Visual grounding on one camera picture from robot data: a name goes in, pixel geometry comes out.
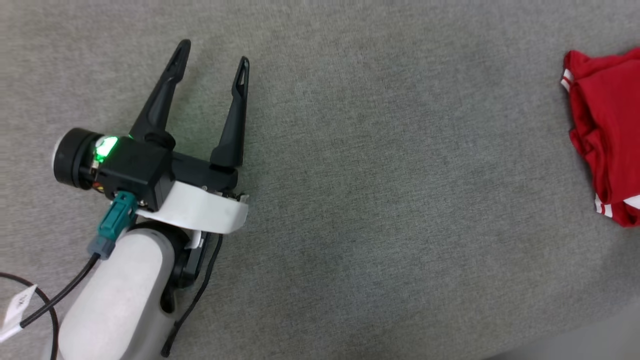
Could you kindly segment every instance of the white label tag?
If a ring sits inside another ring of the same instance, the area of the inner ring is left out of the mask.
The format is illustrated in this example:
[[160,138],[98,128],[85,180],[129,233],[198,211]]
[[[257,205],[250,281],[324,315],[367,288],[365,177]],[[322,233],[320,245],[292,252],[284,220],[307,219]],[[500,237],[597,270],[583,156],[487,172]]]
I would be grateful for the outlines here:
[[22,321],[22,313],[29,306],[29,302],[31,301],[31,297],[33,293],[36,291],[37,285],[30,286],[25,290],[22,290],[16,296],[11,299],[9,303],[9,307],[7,307],[6,315],[4,316],[4,323],[2,325],[2,331],[7,331],[12,327],[20,324]]

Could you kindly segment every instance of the gray fabric surface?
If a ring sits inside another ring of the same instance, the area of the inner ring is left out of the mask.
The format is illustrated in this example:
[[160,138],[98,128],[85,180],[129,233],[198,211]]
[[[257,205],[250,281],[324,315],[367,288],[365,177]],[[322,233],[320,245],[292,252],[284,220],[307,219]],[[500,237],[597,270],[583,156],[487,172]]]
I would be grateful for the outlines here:
[[[637,3],[113,2],[2,3],[0,271],[54,295],[82,267],[108,203],[51,149],[126,133],[190,38],[168,130],[207,158],[247,55],[251,199],[172,358],[478,359],[640,301],[640,229],[593,211],[558,83],[570,49],[638,45]],[[46,352],[48,321],[0,357]]]
[[535,341],[487,360],[640,359],[640,304],[601,322]]

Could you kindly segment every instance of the cable connector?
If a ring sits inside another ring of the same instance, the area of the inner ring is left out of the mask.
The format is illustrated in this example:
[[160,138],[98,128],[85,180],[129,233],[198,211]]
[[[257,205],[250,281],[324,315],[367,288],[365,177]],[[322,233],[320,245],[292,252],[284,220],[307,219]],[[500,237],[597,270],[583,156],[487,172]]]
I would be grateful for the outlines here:
[[98,235],[87,247],[89,254],[98,254],[107,260],[116,246],[116,239],[136,218],[138,200],[130,192],[118,192],[109,211],[98,226]]

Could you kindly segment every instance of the black cable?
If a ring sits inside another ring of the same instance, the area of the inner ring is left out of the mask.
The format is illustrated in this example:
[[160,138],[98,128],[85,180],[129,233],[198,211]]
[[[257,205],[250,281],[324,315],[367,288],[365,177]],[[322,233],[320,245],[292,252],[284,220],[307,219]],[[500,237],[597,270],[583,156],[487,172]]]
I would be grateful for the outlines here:
[[92,255],[91,258],[89,259],[89,262],[87,262],[84,268],[80,270],[80,272],[76,275],[76,277],[73,280],[71,280],[69,285],[67,285],[64,289],[62,289],[61,292],[59,292],[56,296],[54,296],[53,299],[51,299],[51,301],[48,304],[45,304],[40,309],[36,310],[35,313],[29,315],[28,318],[21,321],[20,326],[24,329],[29,324],[34,322],[37,318],[41,317],[42,314],[46,313],[47,311],[49,311],[49,309],[53,308],[57,303],[59,303],[60,300],[62,300],[65,296],[67,296],[71,292],[71,290],[73,290],[84,279],[84,277],[86,277],[87,274],[89,274],[89,271],[91,271],[95,263],[98,262],[98,259],[100,259],[100,255],[98,254]]
[[[19,276],[13,274],[7,274],[6,272],[0,272],[0,277],[4,277],[5,279],[17,281],[25,286],[33,286],[31,281],[27,279],[23,279]],[[45,295],[45,293],[40,289],[36,288],[36,294],[42,299],[45,305],[49,304],[51,301]],[[51,343],[51,360],[56,360],[58,357],[58,336],[60,335],[60,323],[58,322],[58,314],[56,313],[55,308],[49,308],[49,314],[51,315],[51,325],[53,326],[53,341]]]
[[[209,241],[210,237],[211,237],[211,233],[208,233],[206,241]],[[221,246],[222,246],[222,234],[219,234],[218,244],[216,245],[216,249],[213,251],[211,260],[209,260],[209,265],[207,265],[207,272],[204,275],[204,281],[202,281],[202,285],[200,286],[200,289],[198,290],[196,297],[193,298],[191,305],[189,305],[189,307],[187,308],[187,311],[184,312],[180,320],[176,321],[173,324],[173,329],[169,333],[169,336],[167,337],[166,342],[162,347],[162,351],[160,351],[160,355],[162,355],[163,357],[169,357],[169,353],[171,352],[171,346],[173,345],[173,341],[175,340],[176,335],[178,335],[178,331],[180,330],[180,327],[182,326],[184,321],[187,320],[187,316],[191,314],[193,309],[196,307],[196,303],[198,302],[198,300],[200,300],[200,297],[204,293],[204,290],[207,288],[209,279],[211,278],[211,272],[213,271],[213,264],[216,262],[216,258],[218,257],[218,253],[220,252]]]

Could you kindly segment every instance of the white stripe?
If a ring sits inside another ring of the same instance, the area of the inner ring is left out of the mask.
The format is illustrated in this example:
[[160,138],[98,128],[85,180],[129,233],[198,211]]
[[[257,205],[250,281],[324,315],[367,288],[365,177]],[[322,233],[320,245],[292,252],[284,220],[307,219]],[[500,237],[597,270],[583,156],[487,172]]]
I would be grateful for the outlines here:
[[600,197],[598,196],[598,194],[596,194],[596,212],[598,214],[602,214],[602,207],[600,205],[602,205],[602,201],[600,201]]
[[627,205],[629,206],[633,206],[636,209],[640,209],[640,195],[628,198],[627,200],[625,200],[625,203],[627,203]]
[[560,80],[560,84],[562,84],[562,86],[564,86],[566,91],[569,91],[569,83],[567,83],[565,79]]
[[565,78],[569,79],[573,83],[573,74],[569,71],[569,69],[564,70],[564,74],[562,74]]
[[613,217],[613,210],[611,209],[611,204],[606,204],[604,206],[604,216],[606,217]]

